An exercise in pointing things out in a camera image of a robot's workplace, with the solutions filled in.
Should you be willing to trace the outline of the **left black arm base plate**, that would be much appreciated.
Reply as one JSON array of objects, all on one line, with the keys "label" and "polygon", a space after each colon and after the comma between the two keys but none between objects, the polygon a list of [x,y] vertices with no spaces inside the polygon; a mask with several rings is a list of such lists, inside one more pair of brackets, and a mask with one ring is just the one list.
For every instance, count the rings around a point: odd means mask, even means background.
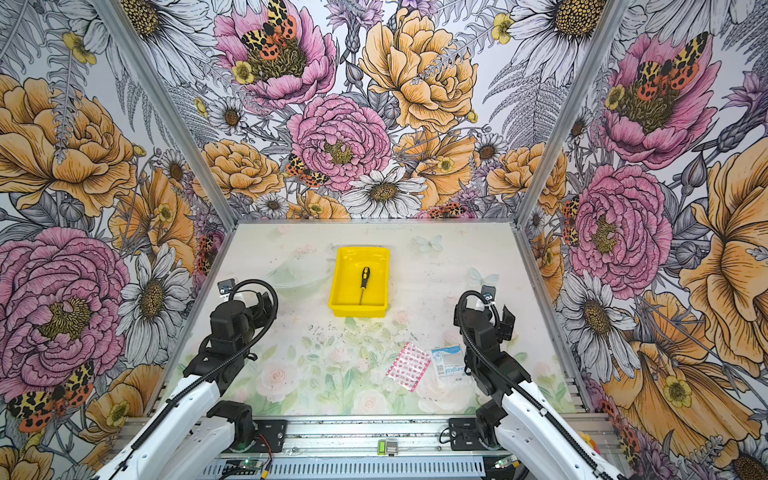
[{"label": "left black arm base plate", "polygon": [[244,453],[282,453],[287,438],[288,421],[283,419],[254,419],[246,428]]}]

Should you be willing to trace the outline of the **black yellow handled screwdriver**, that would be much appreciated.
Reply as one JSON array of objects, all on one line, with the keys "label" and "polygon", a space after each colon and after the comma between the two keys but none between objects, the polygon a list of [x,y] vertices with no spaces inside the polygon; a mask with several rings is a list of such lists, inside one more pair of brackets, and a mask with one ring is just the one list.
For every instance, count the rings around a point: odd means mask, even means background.
[{"label": "black yellow handled screwdriver", "polygon": [[359,294],[359,302],[358,302],[359,305],[363,303],[363,298],[368,287],[370,276],[371,276],[371,270],[368,266],[365,266],[361,272],[360,294]]}]

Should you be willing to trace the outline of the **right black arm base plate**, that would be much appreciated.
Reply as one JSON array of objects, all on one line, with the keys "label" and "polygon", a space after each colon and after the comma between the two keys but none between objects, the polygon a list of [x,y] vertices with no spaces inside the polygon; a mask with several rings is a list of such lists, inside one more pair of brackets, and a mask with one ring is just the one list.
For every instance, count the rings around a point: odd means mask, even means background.
[{"label": "right black arm base plate", "polygon": [[452,451],[484,451],[487,447],[480,439],[475,418],[449,418],[448,444]]}]

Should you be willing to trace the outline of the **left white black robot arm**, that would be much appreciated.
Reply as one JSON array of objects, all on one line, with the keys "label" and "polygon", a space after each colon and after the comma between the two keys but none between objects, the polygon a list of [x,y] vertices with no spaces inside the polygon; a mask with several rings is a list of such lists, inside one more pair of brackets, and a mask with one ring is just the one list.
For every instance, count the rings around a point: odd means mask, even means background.
[{"label": "left white black robot arm", "polygon": [[210,333],[171,396],[94,479],[195,479],[225,450],[249,447],[256,436],[252,408],[224,393],[251,349],[277,318],[279,297],[267,282],[236,284],[209,317]]}]

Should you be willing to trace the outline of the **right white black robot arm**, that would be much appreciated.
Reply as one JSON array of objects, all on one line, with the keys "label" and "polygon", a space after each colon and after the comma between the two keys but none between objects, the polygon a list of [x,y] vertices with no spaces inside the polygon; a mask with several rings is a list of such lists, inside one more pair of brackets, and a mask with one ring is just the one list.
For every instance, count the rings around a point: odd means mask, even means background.
[{"label": "right white black robot arm", "polygon": [[530,374],[501,343],[515,317],[498,310],[493,296],[468,290],[454,308],[462,337],[464,372],[490,398],[475,413],[484,446],[515,455],[537,479],[624,479],[552,408]]}]

